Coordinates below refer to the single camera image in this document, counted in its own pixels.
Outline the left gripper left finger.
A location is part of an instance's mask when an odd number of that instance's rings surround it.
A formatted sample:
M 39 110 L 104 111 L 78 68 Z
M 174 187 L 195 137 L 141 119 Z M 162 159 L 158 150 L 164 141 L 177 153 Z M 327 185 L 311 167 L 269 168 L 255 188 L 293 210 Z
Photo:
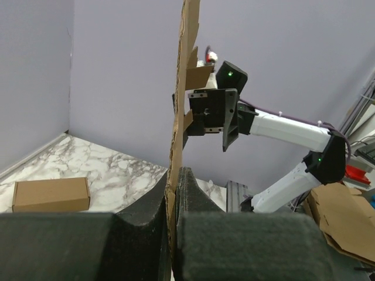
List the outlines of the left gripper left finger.
M 166 177 L 117 213 L 1 215 L 2 280 L 169 280 Z

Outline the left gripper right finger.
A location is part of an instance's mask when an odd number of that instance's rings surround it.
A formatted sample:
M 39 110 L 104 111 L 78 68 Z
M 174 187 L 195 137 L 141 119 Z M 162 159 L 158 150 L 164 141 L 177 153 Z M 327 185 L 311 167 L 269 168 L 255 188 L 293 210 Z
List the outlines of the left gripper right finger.
M 226 213 L 188 167 L 176 188 L 176 280 L 336 280 L 326 242 L 297 213 Z

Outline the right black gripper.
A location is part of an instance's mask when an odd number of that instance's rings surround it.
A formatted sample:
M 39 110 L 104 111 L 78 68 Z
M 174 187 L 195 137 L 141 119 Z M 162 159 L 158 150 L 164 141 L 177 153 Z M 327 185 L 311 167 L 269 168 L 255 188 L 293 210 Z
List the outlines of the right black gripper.
M 183 133 L 182 149 L 190 136 L 221 133 L 225 152 L 238 138 L 237 103 L 239 94 L 235 88 L 194 90 L 187 95 L 192 123 Z M 173 112 L 176 112 L 175 94 L 172 94 Z

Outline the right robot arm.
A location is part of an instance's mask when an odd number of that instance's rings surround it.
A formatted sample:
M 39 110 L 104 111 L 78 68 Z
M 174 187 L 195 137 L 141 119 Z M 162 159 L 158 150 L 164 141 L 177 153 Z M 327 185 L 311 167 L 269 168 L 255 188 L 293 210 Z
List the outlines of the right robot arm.
M 222 133 L 226 151 L 239 134 L 257 135 L 303 146 L 308 154 L 283 178 L 264 191 L 238 199 L 242 212 L 273 213 L 292 201 L 303 202 L 309 192 L 320 185 L 340 182 L 346 169 L 349 143 L 327 124 L 306 123 L 270 113 L 240 99 L 248 74 L 224 61 L 218 71 L 213 59 L 203 65 L 210 69 L 208 85 L 188 95 L 190 112 L 183 141 L 190 136 Z

